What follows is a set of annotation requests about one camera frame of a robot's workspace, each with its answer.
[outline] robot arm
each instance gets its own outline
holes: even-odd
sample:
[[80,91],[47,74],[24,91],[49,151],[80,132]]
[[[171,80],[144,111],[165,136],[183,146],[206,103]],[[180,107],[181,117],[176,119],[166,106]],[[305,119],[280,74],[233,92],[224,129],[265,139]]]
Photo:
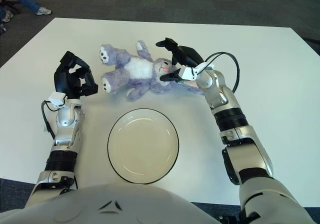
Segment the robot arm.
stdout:
[[[90,67],[83,60],[67,51],[60,62],[54,73],[56,91],[49,97],[49,102],[58,112],[57,132],[55,135],[46,122],[54,141],[45,169],[40,173],[26,207],[69,191],[76,179],[74,169],[81,148],[82,125],[85,119],[80,96],[98,92],[98,85],[95,84]],[[80,68],[70,73],[70,69],[76,65]],[[85,83],[81,85],[80,79],[84,79]]]
[[[174,56],[174,48],[179,47],[172,42],[166,38],[161,43],[164,47],[170,46],[167,49]],[[188,53],[188,58],[192,59],[193,55],[194,52]],[[184,67],[160,79],[196,80],[203,91],[226,146],[222,150],[226,172],[233,184],[240,185],[241,223],[313,224],[307,211],[281,182],[273,178],[272,162],[254,128],[248,124],[234,93],[226,86],[223,74],[213,70],[213,64],[197,62],[198,58],[193,59],[198,64],[196,67],[188,66],[181,57],[179,59]]]

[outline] plush toy paw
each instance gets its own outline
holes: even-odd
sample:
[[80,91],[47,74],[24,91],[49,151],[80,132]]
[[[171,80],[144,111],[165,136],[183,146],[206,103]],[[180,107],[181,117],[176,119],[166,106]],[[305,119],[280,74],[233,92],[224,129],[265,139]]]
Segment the plush toy paw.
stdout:
[[108,82],[107,78],[105,78],[105,77],[102,78],[102,86],[103,86],[103,90],[106,93],[110,93],[111,92],[111,85]]
[[104,63],[104,64],[107,64],[108,61],[109,61],[109,56],[108,56],[108,53],[107,51],[101,46],[100,48],[100,58],[101,58],[101,61]]

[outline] white sneaker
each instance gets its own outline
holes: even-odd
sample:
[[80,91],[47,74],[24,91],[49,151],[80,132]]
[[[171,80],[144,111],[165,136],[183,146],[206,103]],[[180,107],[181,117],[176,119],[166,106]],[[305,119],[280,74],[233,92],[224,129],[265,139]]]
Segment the white sneaker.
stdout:
[[38,15],[38,16],[40,16],[40,15],[50,15],[50,14],[51,14],[51,10],[47,9],[45,7],[40,7],[38,12],[36,13],[36,15]]
[[13,17],[14,17],[14,15],[12,14],[12,12],[9,10],[6,10],[5,17],[3,19],[1,19],[1,21],[3,21],[4,23],[8,23],[10,21],[10,19]]

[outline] stuffed animal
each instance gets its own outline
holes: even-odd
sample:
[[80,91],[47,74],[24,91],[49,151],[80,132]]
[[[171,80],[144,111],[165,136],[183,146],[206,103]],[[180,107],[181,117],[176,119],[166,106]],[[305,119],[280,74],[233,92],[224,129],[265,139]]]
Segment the stuffed animal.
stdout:
[[126,85],[129,88],[127,99],[135,101],[142,97],[149,89],[156,94],[162,94],[174,87],[182,87],[193,93],[202,94],[202,91],[194,86],[178,84],[175,81],[161,81],[164,74],[177,70],[171,61],[158,58],[153,61],[146,44],[140,40],[136,43],[138,56],[131,55],[124,49],[114,48],[110,44],[102,45],[100,58],[103,64],[115,65],[115,70],[102,76],[102,88],[105,92],[115,94],[116,91]]

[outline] gray carpet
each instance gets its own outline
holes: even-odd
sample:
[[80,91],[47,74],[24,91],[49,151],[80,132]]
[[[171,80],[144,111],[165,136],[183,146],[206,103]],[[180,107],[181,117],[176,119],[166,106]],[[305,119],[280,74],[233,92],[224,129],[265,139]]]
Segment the gray carpet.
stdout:
[[[17,14],[0,37],[0,67],[54,17],[121,21],[291,27],[320,40],[320,0],[38,0],[51,8],[36,16],[17,5]],[[311,45],[320,51],[317,45]],[[0,212],[23,208],[33,184],[0,179]],[[213,217],[237,215],[239,206],[195,203]],[[320,208],[306,208],[320,223]]]

